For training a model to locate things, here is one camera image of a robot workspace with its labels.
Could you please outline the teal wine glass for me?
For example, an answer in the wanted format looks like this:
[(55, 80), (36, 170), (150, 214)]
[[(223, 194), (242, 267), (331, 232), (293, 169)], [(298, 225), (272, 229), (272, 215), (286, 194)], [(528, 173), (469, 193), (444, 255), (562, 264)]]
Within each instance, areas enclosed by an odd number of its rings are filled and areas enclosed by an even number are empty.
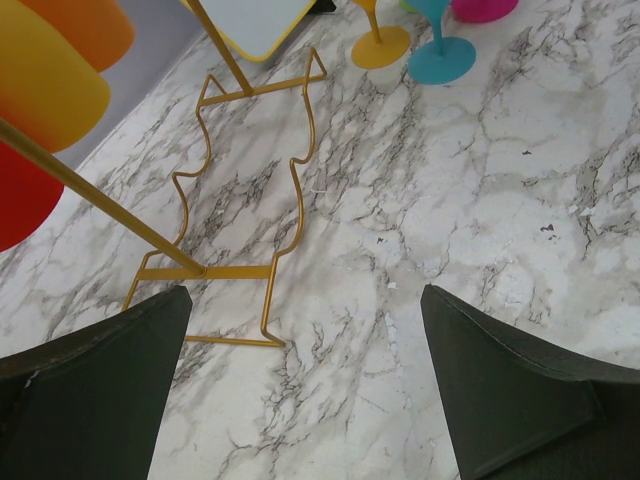
[(408, 4), (426, 17), (433, 32), (433, 39), (410, 56), (410, 77), (425, 85), (443, 85), (466, 74), (476, 61), (475, 47), (464, 38), (442, 34), (442, 18), (451, 0), (414, 0)]

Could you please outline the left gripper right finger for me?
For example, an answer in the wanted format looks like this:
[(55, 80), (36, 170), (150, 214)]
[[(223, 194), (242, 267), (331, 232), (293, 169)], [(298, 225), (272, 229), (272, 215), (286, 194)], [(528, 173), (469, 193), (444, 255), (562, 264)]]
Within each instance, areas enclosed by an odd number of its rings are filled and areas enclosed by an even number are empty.
[(639, 373), (429, 284), (424, 330), (463, 479), (636, 479)]

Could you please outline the red wine glass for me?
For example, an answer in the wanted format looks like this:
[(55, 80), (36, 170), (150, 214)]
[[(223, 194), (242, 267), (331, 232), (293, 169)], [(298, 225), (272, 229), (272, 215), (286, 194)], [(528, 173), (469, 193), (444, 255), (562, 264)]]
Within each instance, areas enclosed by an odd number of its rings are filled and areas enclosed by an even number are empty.
[(49, 217), (64, 185), (1, 143), (1, 251), (21, 243)]

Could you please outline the green wine glass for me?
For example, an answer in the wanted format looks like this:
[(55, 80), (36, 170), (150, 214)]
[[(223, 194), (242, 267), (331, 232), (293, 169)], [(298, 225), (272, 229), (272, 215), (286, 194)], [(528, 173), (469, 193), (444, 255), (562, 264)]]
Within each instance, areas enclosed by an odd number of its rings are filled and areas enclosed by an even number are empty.
[(407, 0), (399, 0), (399, 5), (408, 13), (416, 13), (416, 9), (413, 8)]

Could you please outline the amber wine glass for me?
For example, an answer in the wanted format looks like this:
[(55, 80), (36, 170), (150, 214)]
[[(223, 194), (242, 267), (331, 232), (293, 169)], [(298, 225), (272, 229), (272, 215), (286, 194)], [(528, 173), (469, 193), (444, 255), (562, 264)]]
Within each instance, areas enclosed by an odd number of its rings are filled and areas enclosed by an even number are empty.
[(1, 117), (51, 153), (81, 140), (110, 101), (104, 78), (46, 20), (1, 3)]

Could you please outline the magenta wine glass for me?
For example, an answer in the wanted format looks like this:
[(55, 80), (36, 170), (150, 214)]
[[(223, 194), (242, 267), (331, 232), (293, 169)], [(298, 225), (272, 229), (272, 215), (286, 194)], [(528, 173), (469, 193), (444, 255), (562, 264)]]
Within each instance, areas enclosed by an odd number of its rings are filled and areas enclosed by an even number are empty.
[(484, 24), (507, 16), (518, 3), (518, 0), (453, 0), (451, 9), (462, 23)]

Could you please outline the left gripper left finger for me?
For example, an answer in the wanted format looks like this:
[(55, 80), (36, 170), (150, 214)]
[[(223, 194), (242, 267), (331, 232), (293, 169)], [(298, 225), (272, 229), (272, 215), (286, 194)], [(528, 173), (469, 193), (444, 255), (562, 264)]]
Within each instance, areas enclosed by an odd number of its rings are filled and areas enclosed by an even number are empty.
[(175, 286), (2, 358), (2, 478), (147, 478), (191, 310)]

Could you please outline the yellow wine glass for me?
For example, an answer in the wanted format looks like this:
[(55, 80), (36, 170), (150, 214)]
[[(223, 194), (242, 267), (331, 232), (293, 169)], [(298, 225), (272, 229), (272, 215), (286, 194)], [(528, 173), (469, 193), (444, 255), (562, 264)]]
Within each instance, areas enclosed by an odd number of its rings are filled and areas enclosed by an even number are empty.
[(353, 0), (366, 14), (371, 31), (354, 44), (351, 59), (363, 69), (391, 65), (404, 55), (410, 45), (409, 33), (398, 26), (380, 26), (376, 17), (376, 0)]

